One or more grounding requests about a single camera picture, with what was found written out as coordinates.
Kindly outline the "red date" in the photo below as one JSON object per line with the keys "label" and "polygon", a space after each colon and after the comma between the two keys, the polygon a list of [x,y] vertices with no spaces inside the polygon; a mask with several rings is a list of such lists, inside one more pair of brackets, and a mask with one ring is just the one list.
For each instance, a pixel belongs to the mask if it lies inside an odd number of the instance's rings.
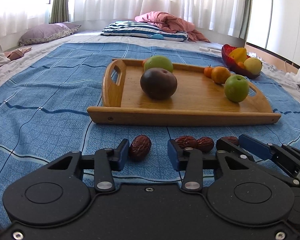
{"label": "red date", "polygon": [[222,144],[222,140],[226,140],[236,146],[239,146],[239,140],[237,137],[228,136],[228,137],[221,137],[216,142],[216,147],[220,146]]}
{"label": "red date", "polygon": [[189,135],[177,137],[175,139],[175,142],[182,149],[187,148],[187,147],[197,148],[197,146],[198,146],[197,140],[194,137],[189,136]]}
{"label": "red date", "polygon": [[138,135],[129,147],[129,158],[132,161],[142,161],[149,154],[152,142],[145,135]]}
{"label": "red date", "polygon": [[214,140],[210,137],[201,137],[197,140],[197,148],[204,154],[209,153],[214,145]]}

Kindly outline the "wooden serving tray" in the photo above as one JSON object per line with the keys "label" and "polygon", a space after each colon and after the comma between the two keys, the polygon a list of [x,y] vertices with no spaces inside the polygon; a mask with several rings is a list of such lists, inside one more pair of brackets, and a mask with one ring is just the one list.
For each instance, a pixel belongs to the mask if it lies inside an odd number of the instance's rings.
{"label": "wooden serving tray", "polygon": [[141,89],[141,60],[113,59],[106,68],[102,105],[87,111],[97,124],[148,126],[244,126],[274,124],[281,114],[272,110],[254,85],[254,96],[240,103],[228,100],[223,87],[205,77],[203,68],[174,64],[176,92],[167,100],[150,99]]}

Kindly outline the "green apple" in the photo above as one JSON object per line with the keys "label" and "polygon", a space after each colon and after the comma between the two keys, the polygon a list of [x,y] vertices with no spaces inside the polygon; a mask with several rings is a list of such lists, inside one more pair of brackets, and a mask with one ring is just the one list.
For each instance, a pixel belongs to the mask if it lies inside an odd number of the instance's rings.
{"label": "green apple", "polygon": [[155,56],[151,56],[150,58],[148,58],[143,69],[144,69],[144,71],[146,71],[150,68],[162,68],[171,73],[174,70],[173,64],[170,61],[170,59],[168,59],[165,56],[160,56],[160,55],[155,55]]}
{"label": "green apple", "polygon": [[224,94],[228,100],[242,102],[249,93],[249,82],[241,75],[230,76],[224,84]]}

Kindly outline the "blue checked blanket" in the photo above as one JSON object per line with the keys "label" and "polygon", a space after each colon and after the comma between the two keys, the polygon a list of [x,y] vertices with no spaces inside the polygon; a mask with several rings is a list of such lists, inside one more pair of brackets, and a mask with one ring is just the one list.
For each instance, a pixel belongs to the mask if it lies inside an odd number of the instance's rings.
{"label": "blue checked blanket", "polygon": [[169,139],[181,135],[214,140],[248,134],[262,142],[289,144],[300,149],[300,102],[283,83],[266,75],[255,85],[269,100],[280,120],[274,125],[234,127],[138,127],[97,125],[87,108],[102,103],[101,87],[112,59],[143,60],[164,55],[175,63],[218,66],[219,57],[201,52],[142,47],[125,43],[66,43],[44,58],[26,64],[0,87],[0,228],[10,223],[2,204],[6,187],[70,151],[93,154],[144,134],[152,141],[146,159],[128,162],[116,181],[178,181],[181,175],[167,156]]}

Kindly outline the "red fruit bowl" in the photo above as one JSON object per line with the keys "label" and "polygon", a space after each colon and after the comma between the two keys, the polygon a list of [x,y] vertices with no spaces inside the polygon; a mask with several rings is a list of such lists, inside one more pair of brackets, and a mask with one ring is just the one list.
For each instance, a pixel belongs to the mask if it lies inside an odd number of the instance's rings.
{"label": "red fruit bowl", "polygon": [[253,74],[248,70],[241,68],[231,57],[229,57],[229,54],[235,49],[236,47],[233,47],[229,44],[223,45],[221,49],[222,59],[224,61],[224,64],[229,68],[229,70],[238,75],[246,76],[247,78],[252,80],[259,77],[260,74]]}

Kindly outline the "yellow pear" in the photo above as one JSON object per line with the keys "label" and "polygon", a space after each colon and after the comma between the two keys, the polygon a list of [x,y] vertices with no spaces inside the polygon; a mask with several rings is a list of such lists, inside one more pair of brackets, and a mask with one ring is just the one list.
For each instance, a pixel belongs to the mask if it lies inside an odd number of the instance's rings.
{"label": "yellow pear", "polygon": [[246,59],[244,62],[244,67],[247,71],[249,71],[251,74],[257,75],[260,74],[262,69],[262,62],[255,57],[250,57]]}

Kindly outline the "large orange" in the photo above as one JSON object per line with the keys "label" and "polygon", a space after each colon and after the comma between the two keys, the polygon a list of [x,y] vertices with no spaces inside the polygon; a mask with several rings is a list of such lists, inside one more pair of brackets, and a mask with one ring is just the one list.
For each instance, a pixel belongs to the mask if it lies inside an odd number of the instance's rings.
{"label": "large orange", "polygon": [[214,83],[222,85],[225,84],[226,80],[231,76],[228,68],[217,66],[214,67],[211,72],[211,79]]}

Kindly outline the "small orange in bowl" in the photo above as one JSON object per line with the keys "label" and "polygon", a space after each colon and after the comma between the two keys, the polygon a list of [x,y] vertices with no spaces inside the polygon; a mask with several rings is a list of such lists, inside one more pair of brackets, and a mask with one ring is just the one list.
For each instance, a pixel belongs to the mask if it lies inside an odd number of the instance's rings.
{"label": "small orange in bowl", "polygon": [[244,68],[245,68],[245,66],[244,66],[243,62],[238,62],[238,63],[237,63],[237,65],[238,65],[239,67],[241,67],[242,69],[244,69]]}

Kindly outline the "green apple at back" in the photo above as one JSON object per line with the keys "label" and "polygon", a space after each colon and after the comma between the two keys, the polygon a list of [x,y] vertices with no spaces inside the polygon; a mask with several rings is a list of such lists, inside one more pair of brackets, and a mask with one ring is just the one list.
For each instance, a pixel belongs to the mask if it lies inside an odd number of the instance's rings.
{"label": "green apple at back", "polygon": [[144,71],[146,71],[150,68],[162,68],[171,73],[174,70],[173,64],[170,61],[170,59],[168,59],[165,56],[160,56],[160,55],[155,55],[155,56],[151,56],[150,58],[148,58],[143,69],[144,69]]}

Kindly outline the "blue white striped pillow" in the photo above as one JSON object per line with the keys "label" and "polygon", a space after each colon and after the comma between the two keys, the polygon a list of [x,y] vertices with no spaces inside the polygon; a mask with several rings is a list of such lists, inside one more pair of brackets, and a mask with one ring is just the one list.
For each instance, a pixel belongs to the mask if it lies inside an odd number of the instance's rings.
{"label": "blue white striped pillow", "polygon": [[177,42],[183,42],[189,39],[188,34],[183,31],[168,33],[155,25],[134,21],[116,21],[111,23],[101,31],[101,35],[131,36]]}

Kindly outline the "pink crumpled quilt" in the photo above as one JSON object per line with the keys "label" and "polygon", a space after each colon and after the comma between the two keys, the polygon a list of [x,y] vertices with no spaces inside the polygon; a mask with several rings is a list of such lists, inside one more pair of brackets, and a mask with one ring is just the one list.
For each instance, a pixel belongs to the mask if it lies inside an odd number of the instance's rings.
{"label": "pink crumpled quilt", "polygon": [[191,23],[169,14],[163,11],[151,11],[135,17],[136,22],[150,23],[157,26],[162,31],[167,33],[186,32],[190,41],[204,41],[210,43],[210,40],[206,38],[200,31],[196,29],[196,26]]}

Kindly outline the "purple pillow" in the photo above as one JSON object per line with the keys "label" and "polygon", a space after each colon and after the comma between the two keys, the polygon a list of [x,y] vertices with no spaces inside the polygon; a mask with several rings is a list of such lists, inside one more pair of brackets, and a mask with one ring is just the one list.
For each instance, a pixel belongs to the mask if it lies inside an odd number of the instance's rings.
{"label": "purple pillow", "polygon": [[28,30],[20,39],[19,46],[51,42],[74,34],[80,24],[70,22],[41,24]]}

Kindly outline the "green drape right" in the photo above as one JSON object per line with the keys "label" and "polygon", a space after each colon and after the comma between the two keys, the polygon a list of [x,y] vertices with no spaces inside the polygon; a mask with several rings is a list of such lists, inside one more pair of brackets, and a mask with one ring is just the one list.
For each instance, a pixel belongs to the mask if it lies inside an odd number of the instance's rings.
{"label": "green drape right", "polygon": [[248,35],[252,3],[253,0],[245,0],[244,2],[243,21],[239,33],[239,38],[243,40],[246,40]]}

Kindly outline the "clothes pile left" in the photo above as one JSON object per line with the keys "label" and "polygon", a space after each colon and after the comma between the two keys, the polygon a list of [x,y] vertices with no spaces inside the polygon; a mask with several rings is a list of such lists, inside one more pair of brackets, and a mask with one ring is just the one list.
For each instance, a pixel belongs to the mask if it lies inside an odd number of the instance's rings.
{"label": "clothes pile left", "polygon": [[8,64],[11,61],[24,57],[24,55],[31,50],[32,48],[30,47],[23,49],[15,49],[13,51],[3,51],[0,45],[0,67],[5,64]]}

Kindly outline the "green drape middle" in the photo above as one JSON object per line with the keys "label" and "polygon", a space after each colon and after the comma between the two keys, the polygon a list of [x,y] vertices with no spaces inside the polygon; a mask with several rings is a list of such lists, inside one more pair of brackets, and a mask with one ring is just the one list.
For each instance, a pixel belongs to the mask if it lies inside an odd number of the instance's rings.
{"label": "green drape middle", "polygon": [[49,3],[51,4],[49,23],[68,22],[68,0],[49,0]]}

